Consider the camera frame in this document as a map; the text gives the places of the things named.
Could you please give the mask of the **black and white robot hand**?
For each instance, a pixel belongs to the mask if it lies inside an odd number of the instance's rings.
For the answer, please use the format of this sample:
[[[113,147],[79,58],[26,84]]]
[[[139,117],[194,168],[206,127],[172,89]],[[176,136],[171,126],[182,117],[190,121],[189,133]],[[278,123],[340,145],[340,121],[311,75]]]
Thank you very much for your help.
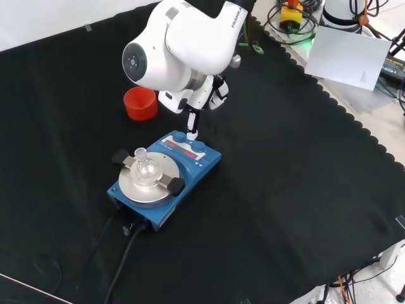
[[[228,98],[229,88],[225,79],[226,76],[223,73],[207,76],[202,87],[195,91],[187,102],[186,108],[189,112],[187,138],[189,140],[197,138],[197,125],[201,112],[205,109],[219,108]]]

